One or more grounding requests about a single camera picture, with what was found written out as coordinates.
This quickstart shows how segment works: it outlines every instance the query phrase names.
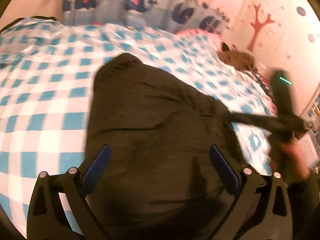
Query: checkered bedsheet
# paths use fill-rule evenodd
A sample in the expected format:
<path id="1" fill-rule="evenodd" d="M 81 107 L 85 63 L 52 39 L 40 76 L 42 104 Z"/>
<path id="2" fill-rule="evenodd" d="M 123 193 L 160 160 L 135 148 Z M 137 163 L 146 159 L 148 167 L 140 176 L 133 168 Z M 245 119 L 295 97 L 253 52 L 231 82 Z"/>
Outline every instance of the checkered bedsheet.
<path id="1" fill-rule="evenodd" d="M 95 72 L 123 52 L 168 71 L 231 111 L 270 114 L 262 89 L 222 64 L 206 35 L 20 21 L 0 35 L 0 204 L 23 235 L 37 175 L 64 173 L 83 161 Z M 247 162 L 269 174 L 266 131 L 234 128 Z"/>

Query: tree wall decal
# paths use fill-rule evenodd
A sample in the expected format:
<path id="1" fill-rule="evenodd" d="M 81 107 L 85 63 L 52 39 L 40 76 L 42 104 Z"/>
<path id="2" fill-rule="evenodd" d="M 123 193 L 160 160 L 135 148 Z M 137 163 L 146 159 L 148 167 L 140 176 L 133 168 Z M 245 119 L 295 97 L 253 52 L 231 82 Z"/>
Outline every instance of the tree wall decal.
<path id="1" fill-rule="evenodd" d="M 258 34 L 262 30 L 262 28 L 267 24 L 275 22 L 274 20 L 271 20 L 271 14 L 268 13 L 268 17 L 267 17 L 266 21 L 264 23 L 261 23 L 258 19 L 261 4 L 259 4 L 258 6 L 257 5 L 253 5 L 253 6 L 256 11 L 256 17 L 255 17 L 255 22 L 250 23 L 250 25 L 254 28 L 254 35 L 252 37 L 251 42 L 249 43 L 249 45 L 247 47 L 247 49 L 251 52 L 253 51 L 254 44 L 255 44 L 257 37 L 258 37 Z"/>

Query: blue gripper pad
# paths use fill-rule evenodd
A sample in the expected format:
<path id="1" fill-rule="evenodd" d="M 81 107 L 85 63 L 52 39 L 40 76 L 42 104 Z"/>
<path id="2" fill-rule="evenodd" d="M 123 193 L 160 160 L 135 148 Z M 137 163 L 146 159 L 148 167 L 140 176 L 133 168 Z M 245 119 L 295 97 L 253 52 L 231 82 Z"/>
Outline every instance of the blue gripper pad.
<path id="1" fill-rule="evenodd" d="M 211 146 L 209 156 L 227 192 L 236 195 L 239 192 L 239 178 L 215 145 Z"/>
<path id="2" fill-rule="evenodd" d="M 102 177 L 103 171 L 109 164 L 110 156 L 111 149 L 108 145 L 105 145 L 82 177 L 80 193 L 83 197 L 93 192 L 99 179 Z"/>

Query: silver screw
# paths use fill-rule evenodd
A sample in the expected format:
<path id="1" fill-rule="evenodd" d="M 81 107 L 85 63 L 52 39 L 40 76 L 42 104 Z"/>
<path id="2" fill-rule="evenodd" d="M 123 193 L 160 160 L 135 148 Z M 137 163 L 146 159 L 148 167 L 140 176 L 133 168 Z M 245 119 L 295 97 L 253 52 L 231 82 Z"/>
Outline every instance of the silver screw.
<path id="1" fill-rule="evenodd" d="M 69 169 L 68 172 L 69 172 L 70 174 L 75 174 L 75 173 L 77 172 L 77 168 L 72 167 L 72 168 Z"/>
<path id="2" fill-rule="evenodd" d="M 275 173 L 273 174 L 273 176 L 275 176 L 277 179 L 281 178 L 281 175 L 280 175 L 279 172 L 275 172 Z"/>
<path id="3" fill-rule="evenodd" d="M 45 176 L 47 176 L 47 173 L 45 171 L 40 172 L 39 174 L 40 178 L 44 178 Z"/>
<path id="4" fill-rule="evenodd" d="M 250 175 L 252 173 L 252 170 L 250 170 L 249 168 L 245 168 L 243 172 L 247 175 Z"/>

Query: green light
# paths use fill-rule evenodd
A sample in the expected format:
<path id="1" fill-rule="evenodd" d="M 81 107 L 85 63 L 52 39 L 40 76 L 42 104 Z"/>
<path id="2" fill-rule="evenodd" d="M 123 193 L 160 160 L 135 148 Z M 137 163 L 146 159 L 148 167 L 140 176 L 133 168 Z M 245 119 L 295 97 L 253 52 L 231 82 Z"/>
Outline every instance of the green light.
<path id="1" fill-rule="evenodd" d="M 286 82 L 287 84 L 292 85 L 292 83 L 291 83 L 289 80 L 286 80 L 286 79 L 284 79 L 284 78 L 282 78 L 282 77 L 280 77 L 280 79 L 281 79 L 283 82 Z"/>

